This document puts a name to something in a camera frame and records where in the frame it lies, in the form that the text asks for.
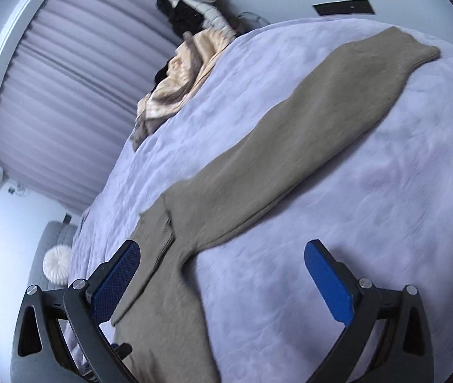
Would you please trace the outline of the round cream pleated cushion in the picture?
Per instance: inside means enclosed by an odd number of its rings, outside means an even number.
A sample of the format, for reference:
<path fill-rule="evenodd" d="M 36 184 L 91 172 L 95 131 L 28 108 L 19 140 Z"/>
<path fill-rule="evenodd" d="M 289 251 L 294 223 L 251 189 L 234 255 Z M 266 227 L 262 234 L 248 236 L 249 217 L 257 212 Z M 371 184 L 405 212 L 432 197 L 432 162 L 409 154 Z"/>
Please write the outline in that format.
<path fill-rule="evenodd" d="M 42 261 L 42 272 L 50 283 L 67 286 L 71 257 L 72 248 L 69 245 L 55 245 L 46 252 Z"/>

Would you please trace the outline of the black jacket on hanger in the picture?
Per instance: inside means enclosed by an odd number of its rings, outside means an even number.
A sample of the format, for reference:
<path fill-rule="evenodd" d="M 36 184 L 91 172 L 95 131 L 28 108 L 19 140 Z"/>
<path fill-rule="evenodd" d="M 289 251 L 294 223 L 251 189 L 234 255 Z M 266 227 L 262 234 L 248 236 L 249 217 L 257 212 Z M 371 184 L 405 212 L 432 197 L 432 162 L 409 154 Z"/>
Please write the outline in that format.
<path fill-rule="evenodd" d="M 179 37 L 186 32 L 195 35 L 204 29 L 218 29 L 233 38 L 249 31 L 234 15 L 229 0 L 157 0 L 156 7 Z"/>

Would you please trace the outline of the grey pleated curtain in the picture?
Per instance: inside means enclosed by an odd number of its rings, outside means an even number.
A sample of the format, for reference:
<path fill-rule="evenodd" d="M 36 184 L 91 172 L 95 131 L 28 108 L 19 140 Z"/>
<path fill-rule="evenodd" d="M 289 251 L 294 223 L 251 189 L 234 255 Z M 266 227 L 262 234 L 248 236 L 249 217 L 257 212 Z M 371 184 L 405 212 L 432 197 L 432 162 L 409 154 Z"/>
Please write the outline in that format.
<path fill-rule="evenodd" d="M 6 175 L 84 211 L 178 43 L 156 0 L 46 0 L 0 90 Z"/>

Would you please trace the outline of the brown and striped blanket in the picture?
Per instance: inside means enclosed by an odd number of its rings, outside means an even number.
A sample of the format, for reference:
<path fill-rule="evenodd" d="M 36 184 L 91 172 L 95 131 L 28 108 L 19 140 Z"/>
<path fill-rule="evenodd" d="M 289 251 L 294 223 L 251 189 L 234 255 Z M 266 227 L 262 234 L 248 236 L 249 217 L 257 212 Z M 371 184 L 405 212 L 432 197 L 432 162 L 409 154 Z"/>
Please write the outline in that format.
<path fill-rule="evenodd" d="M 214 28 L 193 35 L 183 34 L 183 43 L 170 59 L 163 79 L 137 103 L 137 116 L 130 142 L 137 150 L 148 136 L 183 109 L 203 86 L 235 35 Z"/>

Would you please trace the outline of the wall mounted television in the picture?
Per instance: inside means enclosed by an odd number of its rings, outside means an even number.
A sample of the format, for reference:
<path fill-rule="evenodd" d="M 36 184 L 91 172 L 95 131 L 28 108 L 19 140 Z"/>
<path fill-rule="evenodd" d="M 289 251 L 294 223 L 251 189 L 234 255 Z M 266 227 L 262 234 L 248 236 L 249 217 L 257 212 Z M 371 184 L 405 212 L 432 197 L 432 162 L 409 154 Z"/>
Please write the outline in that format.
<path fill-rule="evenodd" d="M 375 10 L 368 0 L 342 0 L 314 4 L 313 8 L 321 17 L 375 14 Z"/>

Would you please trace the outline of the olive knit sweater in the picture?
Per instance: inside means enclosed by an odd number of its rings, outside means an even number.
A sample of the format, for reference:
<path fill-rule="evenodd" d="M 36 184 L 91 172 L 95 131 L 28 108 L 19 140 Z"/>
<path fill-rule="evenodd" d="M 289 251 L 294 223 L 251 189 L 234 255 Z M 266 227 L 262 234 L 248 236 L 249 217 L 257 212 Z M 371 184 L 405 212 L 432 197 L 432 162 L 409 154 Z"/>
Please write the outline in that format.
<path fill-rule="evenodd" d="M 140 382 L 217 382 L 201 300 L 183 277 L 199 252 L 242 233 L 370 131 L 440 51 L 392 27 L 335 49 L 243 139 L 174 183 L 131 234 L 141 262 L 111 318 Z"/>

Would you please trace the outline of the lavender plush bed blanket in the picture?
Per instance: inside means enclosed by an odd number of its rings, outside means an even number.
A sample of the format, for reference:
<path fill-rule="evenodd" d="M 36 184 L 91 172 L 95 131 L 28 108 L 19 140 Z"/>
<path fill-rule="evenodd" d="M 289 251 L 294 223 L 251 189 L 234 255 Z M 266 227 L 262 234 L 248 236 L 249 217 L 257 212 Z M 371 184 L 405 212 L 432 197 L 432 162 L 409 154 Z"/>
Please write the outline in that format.
<path fill-rule="evenodd" d="M 87 278 L 171 184 L 192 177 L 288 98 L 335 48 L 381 23 L 300 19 L 236 39 L 204 86 L 138 149 L 126 144 L 85 210 L 71 279 Z M 201 294 L 225 382 L 303 382 L 339 336 L 303 263 L 319 239 L 356 276 L 415 285 L 432 334 L 435 379 L 453 372 L 453 46 L 415 71 L 365 139 L 302 183 L 263 220 L 200 253 L 186 276 Z"/>

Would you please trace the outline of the grey quilted headboard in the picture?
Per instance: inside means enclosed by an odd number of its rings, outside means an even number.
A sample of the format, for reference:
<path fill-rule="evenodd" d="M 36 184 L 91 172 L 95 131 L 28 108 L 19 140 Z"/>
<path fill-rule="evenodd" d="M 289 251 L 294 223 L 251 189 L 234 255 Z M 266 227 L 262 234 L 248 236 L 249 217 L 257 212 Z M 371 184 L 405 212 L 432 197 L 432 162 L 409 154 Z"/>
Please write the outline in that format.
<path fill-rule="evenodd" d="M 12 382 L 78 380 L 78 367 L 64 337 L 62 304 L 76 230 L 73 224 L 49 222 L 42 233 L 15 325 Z"/>

